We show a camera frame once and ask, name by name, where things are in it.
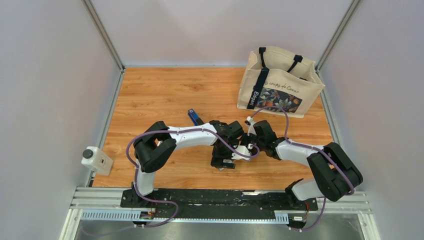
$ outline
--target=floral print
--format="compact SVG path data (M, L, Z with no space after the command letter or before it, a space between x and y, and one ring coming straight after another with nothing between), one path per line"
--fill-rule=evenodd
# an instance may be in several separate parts
M302 99L294 95L264 87L260 92L256 107L280 106L286 112L295 113L301 103ZM281 110L275 108L270 110L273 112L281 112Z

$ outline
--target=white backdrop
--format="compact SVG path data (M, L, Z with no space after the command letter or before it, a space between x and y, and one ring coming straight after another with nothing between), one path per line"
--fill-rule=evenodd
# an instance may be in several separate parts
M0 34L0 239L58 239L119 70L80 0L1 1Z
M424 236L423 9L362 1L321 71L382 240Z
M351 0L92 0L125 65L241 65L277 46L318 61Z

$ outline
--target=wooden tabletop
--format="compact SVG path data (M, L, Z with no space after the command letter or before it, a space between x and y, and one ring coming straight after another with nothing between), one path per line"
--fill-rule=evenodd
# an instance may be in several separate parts
M93 187L130 187L135 169L125 155L128 142L156 121L173 127L193 126L189 109L205 123L239 121L247 132L244 121L253 112L236 107L244 71L233 67L127 68L103 147L114 163L109 176L95 176ZM255 121L260 120L268 120L277 137L283 136L283 116L260 112ZM319 97L304 118L290 117L288 137L313 145L332 141ZM250 162L235 161L235 169L219 171L211 166L212 149L196 146L175 151L157 171L154 187L283 190L298 179L313 177L308 167L267 157L264 152Z

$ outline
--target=black and white robotic arm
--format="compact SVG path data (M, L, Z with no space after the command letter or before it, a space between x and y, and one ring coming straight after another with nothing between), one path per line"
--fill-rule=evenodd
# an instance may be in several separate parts
M310 167L314 178L300 179L285 188L293 202L319 197L335 202L350 191L346 180L317 149L331 157L353 187L363 181L361 173L337 143L306 148L277 137L266 120L254 122L248 118L246 124L249 126L248 133L237 121L226 124L214 120L190 127L172 127L166 126L163 121L156 122L146 132L169 130L174 133L149 134L133 143L139 165L136 184L139 192L145 196L153 191L156 171L165 165L175 150L200 145L213 146L211 165L219 169L233 169L234 160L249 161L250 156L258 154L258 149L277 160L294 161Z

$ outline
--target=beige tote bag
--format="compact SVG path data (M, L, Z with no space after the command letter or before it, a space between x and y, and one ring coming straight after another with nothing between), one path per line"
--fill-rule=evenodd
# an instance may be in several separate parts
M267 46L250 52L238 92L237 108L280 106L290 117L303 118L324 89L315 62L285 49ZM263 112L284 115L278 109Z

